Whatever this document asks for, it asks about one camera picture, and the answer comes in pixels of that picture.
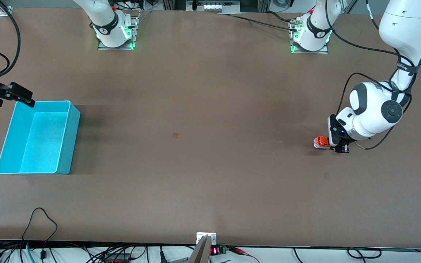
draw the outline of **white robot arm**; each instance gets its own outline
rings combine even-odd
[[[119,47],[132,38],[131,15],[112,10],[108,0],[73,0],[92,20],[99,40],[107,47]]]
[[[389,81],[363,82],[350,93],[350,106],[328,118],[329,145],[317,137],[316,148],[348,153],[348,145],[392,128],[411,100],[411,87],[421,65],[421,1],[391,0],[379,26],[381,39],[401,58]]]
[[[308,51],[320,50],[329,39],[331,32],[326,19],[326,3],[329,22],[334,24],[341,13],[339,0],[317,0],[316,5],[309,13],[301,17],[302,26],[294,41]]]

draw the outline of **brown table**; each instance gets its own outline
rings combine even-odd
[[[380,147],[342,155],[312,145],[346,78],[387,79],[394,56],[335,37],[329,55],[291,54],[283,30],[204,12],[154,12],[136,50],[98,51],[80,9],[14,17],[22,49],[0,81],[35,100],[71,100],[81,122],[71,175],[0,175],[0,239],[20,238],[42,206],[58,240],[193,243],[212,231],[241,245],[421,248],[421,72]],[[388,48],[367,16],[343,15],[336,28]],[[8,19],[0,51],[15,51]],[[12,109],[0,108],[0,150]],[[27,238],[51,231],[39,213]]]

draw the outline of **blue plastic bin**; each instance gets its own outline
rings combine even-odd
[[[68,100],[16,103],[0,156],[0,175],[71,170],[80,112]]]

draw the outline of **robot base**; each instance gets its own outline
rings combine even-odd
[[[119,47],[107,47],[105,46],[100,40],[98,41],[98,50],[134,50],[136,48],[136,40],[137,40],[137,28],[139,24],[139,18],[137,16],[131,16],[131,20],[126,26],[132,26],[131,29],[124,28],[124,33],[126,35],[131,35],[132,37],[124,42],[123,45]]]
[[[301,17],[297,17],[296,20],[292,20],[292,22],[289,22],[289,28],[294,28],[296,30],[298,30],[297,32],[289,32],[289,38],[290,38],[290,51],[291,53],[312,53],[312,54],[327,54],[327,42],[329,42],[329,38],[328,41],[326,42],[326,44],[324,44],[324,46],[320,49],[320,50],[316,50],[316,51],[309,51],[306,50],[304,48],[302,48],[296,41],[294,41],[294,39],[299,37],[299,30],[301,30],[301,25],[302,25],[302,18]]]

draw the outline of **red wire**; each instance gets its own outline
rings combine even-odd
[[[255,259],[258,263],[261,263],[261,262],[259,262],[259,260],[258,260],[257,258],[255,258],[254,256],[249,255],[249,254],[248,254],[248,253],[246,253],[246,252],[245,252],[244,256],[249,256],[249,257],[251,257],[251,258],[254,258],[254,259]]]

